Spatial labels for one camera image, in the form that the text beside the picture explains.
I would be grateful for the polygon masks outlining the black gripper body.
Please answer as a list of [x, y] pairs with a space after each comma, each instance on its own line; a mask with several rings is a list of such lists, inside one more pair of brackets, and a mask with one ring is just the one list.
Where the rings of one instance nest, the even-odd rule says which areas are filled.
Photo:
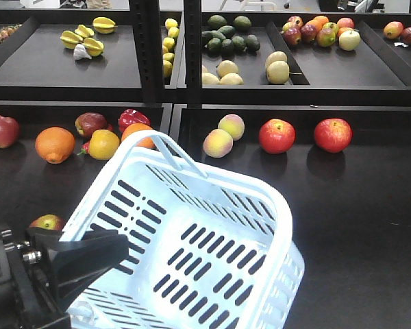
[[30, 278], [22, 248], [0, 225], [0, 328], [70, 328], [69, 315]]

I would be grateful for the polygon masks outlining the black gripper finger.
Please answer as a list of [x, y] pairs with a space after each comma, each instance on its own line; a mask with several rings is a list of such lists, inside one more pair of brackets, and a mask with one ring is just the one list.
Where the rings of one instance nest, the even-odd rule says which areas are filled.
[[88, 231], [80, 241], [61, 241], [63, 232], [28, 228], [30, 245], [41, 259], [30, 277], [43, 296], [68, 308], [95, 280], [129, 255], [128, 238], [116, 230]]

